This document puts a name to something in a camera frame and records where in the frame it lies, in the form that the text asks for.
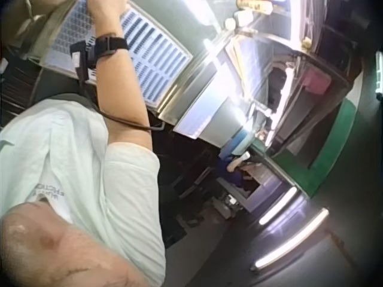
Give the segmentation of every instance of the man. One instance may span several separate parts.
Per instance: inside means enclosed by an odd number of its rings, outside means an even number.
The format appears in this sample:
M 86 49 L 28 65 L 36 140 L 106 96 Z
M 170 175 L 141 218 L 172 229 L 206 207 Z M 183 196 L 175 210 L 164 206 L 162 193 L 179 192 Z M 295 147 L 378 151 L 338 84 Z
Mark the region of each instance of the man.
M 217 174 L 227 182 L 251 193 L 259 187 L 259 183 L 248 173 L 249 169 L 257 164 L 256 162 L 258 157 L 252 157 L 249 152 L 237 158 L 226 157 L 218 161 Z
M 96 36 L 123 37 L 126 0 L 88 0 Z M 127 50 L 98 60 L 100 109 L 149 126 Z M 17 286 L 160 286 L 151 134 L 45 100 L 0 134 L 1 266 Z

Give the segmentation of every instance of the short sleeve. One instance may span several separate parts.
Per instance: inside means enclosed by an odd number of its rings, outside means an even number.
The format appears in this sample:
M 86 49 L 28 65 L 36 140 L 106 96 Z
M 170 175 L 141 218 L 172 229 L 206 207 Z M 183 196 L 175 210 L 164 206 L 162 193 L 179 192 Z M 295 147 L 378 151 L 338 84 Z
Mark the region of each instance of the short sleeve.
M 159 221 L 157 156 L 133 143 L 113 143 L 104 162 L 108 217 L 125 256 L 151 286 L 165 279 L 165 248 Z

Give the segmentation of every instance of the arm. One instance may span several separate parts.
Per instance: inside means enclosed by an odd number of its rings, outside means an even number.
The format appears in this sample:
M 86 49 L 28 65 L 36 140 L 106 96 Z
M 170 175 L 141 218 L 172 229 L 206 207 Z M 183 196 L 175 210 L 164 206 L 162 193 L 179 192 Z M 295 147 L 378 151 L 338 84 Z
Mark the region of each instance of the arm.
M 250 154 L 248 152 L 245 152 L 242 157 L 238 157 L 235 160 L 233 160 L 228 166 L 227 171 L 228 172 L 234 172 L 234 170 L 245 160 L 248 160 L 250 158 Z
M 124 37 L 120 16 L 126 11 L 126 0 L 88 0 L 88 7 L 95 21 L 96 37 L 107 34 Z M 119 50 L 98 61 L 97 91 L 103 112 L 143 126 L 150 125 L 128 51 Z M 105 122 L 109 131 L 109 144 L 130 142 L 152 150 L 149 131 L 137 130 L 107 119 Z

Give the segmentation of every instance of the white grid panel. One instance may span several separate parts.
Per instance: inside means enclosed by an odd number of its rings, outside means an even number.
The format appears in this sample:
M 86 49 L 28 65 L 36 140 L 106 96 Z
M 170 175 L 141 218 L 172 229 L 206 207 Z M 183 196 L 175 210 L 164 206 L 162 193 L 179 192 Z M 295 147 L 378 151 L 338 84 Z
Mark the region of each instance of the white grid panel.
M 155 108 L 192 56 L 171 39 L 167 31 L 137 9 L 132 8 L 125 14 L 121 23 L 145 102 Z M 93 45 L 95 30 L 87 13 L 86 0 L 79 0 L 69 12 L 41 65 L 75 77 L 69 47 L 84 39 L 88 46 Z M 96 71 L 89 71 L 89 77 L 91 83 L 95 83 Z

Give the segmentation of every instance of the hand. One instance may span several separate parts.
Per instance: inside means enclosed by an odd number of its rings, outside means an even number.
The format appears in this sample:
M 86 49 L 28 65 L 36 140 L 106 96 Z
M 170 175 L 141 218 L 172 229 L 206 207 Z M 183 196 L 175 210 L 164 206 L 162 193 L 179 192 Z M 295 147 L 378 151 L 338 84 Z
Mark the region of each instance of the hand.
M 95 21 L 120 18 L 130 8 L 128 0 L 87 0 L 87 4 Z

